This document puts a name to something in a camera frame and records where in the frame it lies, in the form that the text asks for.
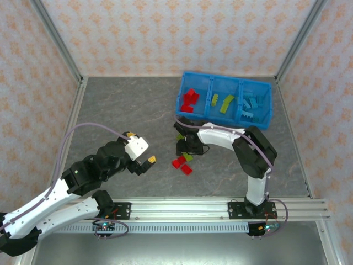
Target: gray floor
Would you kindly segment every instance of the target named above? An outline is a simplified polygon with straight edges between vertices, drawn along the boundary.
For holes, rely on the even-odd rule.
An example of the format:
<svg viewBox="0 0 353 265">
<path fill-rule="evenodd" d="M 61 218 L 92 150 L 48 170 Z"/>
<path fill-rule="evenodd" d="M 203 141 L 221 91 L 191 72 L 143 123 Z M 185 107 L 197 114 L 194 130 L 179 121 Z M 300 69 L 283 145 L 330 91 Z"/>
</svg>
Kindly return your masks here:
<svg viewBox="0 0 353 265">
<path fill-rule="evenodd" d="M 246 234 L 129 234 L 97 240 L 53 234 L 41 241 L 32 265 L 325 265 L 315 222 L 289 222 L 273 237 Z"/>
<path fill-rule="evenodd" d="M 277 150 L 271 175 L 271 196 L 307 196 L 295 146 L 273 78 L 274 117 L 265 136 Z M 124 196 L 234 196 L 247 191 L 247 176 L 234 152 L 211 146 L 210 151 L 189 163 L 185 176 L 171 162 L 176 159 L 177 131 L 173 128 L 179 77 L 89 78 L 77 123 L 96 122 L 119 132 L 145 137 L 150 148 L 141 158 L 155 155 L 157 163 L 141 176 L 128 171 L 103 183 L 112 197 Z M 100 128 L 80 128 L 74 133 L 66 167 L 83 159 L 116 137 Z"/>
</svg>

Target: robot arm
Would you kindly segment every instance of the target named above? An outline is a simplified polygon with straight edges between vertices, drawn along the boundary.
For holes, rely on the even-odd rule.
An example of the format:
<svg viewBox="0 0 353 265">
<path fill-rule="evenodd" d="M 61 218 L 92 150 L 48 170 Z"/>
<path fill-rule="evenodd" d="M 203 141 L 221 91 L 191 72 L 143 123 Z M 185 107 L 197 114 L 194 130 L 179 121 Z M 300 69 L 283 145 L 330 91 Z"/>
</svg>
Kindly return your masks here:
<svg viewBox="0 0 353 265">
<path fill-rule="evenodd" d="M 266 178 L 271 168 L 261 154 L 251 147 L 241 135 L 250 138 L 273 165 L 277 152 L 266 137 L 254 126 L 248 129 L 232 129 L 212 123 L 202 123 L 200 127 L 197 127 L 185 117 L 179 118 L 178 121 L 174 127 L 185 139 L 178 141 L 177 155 L 181 155 L 183 152 L 203 155 L 204 145 L 207 144 L 222 146 L 236 153 L 242 169 L 248 175 L 248 191 L 245 197 L 245 203 L 248 204 L 247 211 L 250 211 L 255 218 L 256 213 L 261 212 L 262 204 L 268 195 L 265 191 Z"/>
<path fill-rule="evenodd" d="M 148 143 L 131 132 L 125 132 L 129 140 L 118 138 L 90 155 L 75 162 L 63 172 L 52 192 L 28 214 L 16 221 L 14 218 L 37 204 L 48 190 L 23 207 L 0 214 L 0 226 L 9 223 L 0 231 L 0 250 L 11 256 L 22 254 L 33 248 L 37 240 L 72 222 L 96 217 L 100 211 L 111 212 L 113 201 L 107 192 L 98 191 L 80 205 L 73 205 L 60 211 L 58 208 L 98 189 L 103 181 L 114 174 L 128 169 L 131 173 L 145 173 L 156 162 L 154 156 L 140 164 L 136 159 L 148 148 Z"/>
</svg>

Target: blue plastic container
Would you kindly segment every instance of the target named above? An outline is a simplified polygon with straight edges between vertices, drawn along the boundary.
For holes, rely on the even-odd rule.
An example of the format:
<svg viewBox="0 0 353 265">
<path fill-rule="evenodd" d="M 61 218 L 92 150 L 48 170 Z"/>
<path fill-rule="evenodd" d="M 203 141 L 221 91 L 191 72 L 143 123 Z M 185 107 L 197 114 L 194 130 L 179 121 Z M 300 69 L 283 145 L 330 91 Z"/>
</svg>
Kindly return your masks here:
<svg viewBox="0 0 353 265">
<path fill-rule="evenodd" d="M 190 105 L 194 108 L 192 113 L 182 112 L 180 108 L 184 103 L 184 94 L 191 88 L 200 94 L 199 100 L 195 105 Z M 212 107 L 211 100 L 214 94 L 218 94 L 218 100 L 216 106 Z M 220 108 L 223 100 L 229 95 L 235 98 L 230 102 L 226 113 L 223 114 L 220 112 Z M 243 106 L 243 99 L 250 104 L 250 97 L 258 100 L 256 102 L 257 108 L 245 109 Z M 215 124 L 243 128 L 255 125 L 260 129 L 268 129 L 272 119 L 272 85 L 267 82 L 186 71 L 181 79 L 176 103 L 176 113 L 188 119 L 204 119 Z M 252 113 L 253 117 L 243 116 L 243 108 L 244 111 Z"/>
</svg>

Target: light blue lego brick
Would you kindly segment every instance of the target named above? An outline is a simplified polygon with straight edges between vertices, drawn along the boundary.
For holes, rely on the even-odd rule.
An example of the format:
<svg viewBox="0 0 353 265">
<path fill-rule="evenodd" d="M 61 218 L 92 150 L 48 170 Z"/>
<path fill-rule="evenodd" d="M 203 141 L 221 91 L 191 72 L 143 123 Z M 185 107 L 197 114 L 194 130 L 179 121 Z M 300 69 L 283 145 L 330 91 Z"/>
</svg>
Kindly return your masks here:
<svg viewBox="0 0 353 265">
<path fill-rule="evenodd" d="M 251 98 L 254 96 L 253 92 L 243 92 L 243 98 Z"/>
<path fill-rule="evenodd" d="M 262 107 L 264 105 L 263 97 L 257 96 L 256 101 L 257 101 L 259 107 Z"/>
<path fill-rule="evenodd" d="M 252 105 L 253 109 L 256 109 L 258 107 L 258 104 L 256 102 L 256 98 L 249 98 L 250 104 Z"/>
<path fill-rule="evenodd" d="M 245 105 L 245 107 L 246 107 L 247 109 L 250 109 L 250 108 L 251 108 L 251 106 L 250 106 L 249 103 L 245 100 L 245 98 L 243 98 L 243 104 Z"/>
<path fill-rule="evenodd" d="M 245 116 L 245 117 L 248 117 L 248 118 L 252 118 L 254 116 L 254 114 L 250 113 L 250 112 L 242 111 L 242 116 Z"/>
</svg>

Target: patterned wallpaper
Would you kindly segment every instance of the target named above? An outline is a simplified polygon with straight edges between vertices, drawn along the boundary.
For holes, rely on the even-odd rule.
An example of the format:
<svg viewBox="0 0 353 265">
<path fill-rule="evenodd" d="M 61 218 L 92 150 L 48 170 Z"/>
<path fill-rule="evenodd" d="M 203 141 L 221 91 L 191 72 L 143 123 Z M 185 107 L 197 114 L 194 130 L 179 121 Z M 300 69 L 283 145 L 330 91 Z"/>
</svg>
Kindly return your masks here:
<svg viewBox="0 0 353 265">
<path fill-rule="evenodd" d="M 329 199 L 353 261 L 353 5 L 330 0 L 281 90 L 315 195 Z"/>
<path fill-rule="evenodd" d="M 81 74 L 273 76 L 315 0 L 44 0 Z"/>
<path fill-rule="evenodd" d="M 1 1 L 0 17 L 0 211 L 8 212 L 46 188 L 77 82 L 28 0 Z"/>
</svg>

